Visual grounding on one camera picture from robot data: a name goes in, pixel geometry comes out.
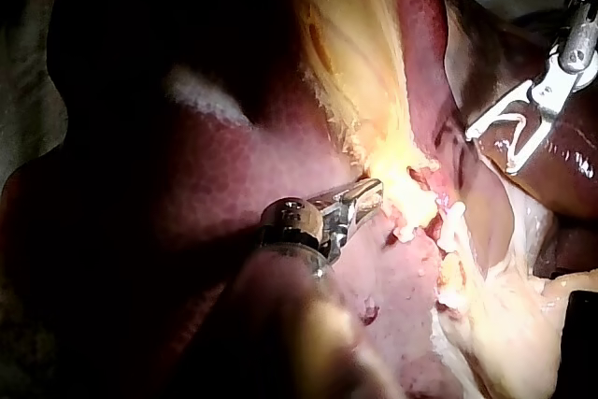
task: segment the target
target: bleeding spot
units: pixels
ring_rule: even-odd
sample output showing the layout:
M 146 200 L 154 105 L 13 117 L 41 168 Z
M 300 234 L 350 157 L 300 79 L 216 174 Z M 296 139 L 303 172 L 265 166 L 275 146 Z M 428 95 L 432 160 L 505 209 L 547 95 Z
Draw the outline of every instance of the bleeding spot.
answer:
M 360 315 L 360 319 L 364 326 L 369 326 L 372 324 L 376 318 L 377 314 L 380 311 L 380 307 L 376 305 L 374 300 L 369 297 L 365 300 L 365 312 Z

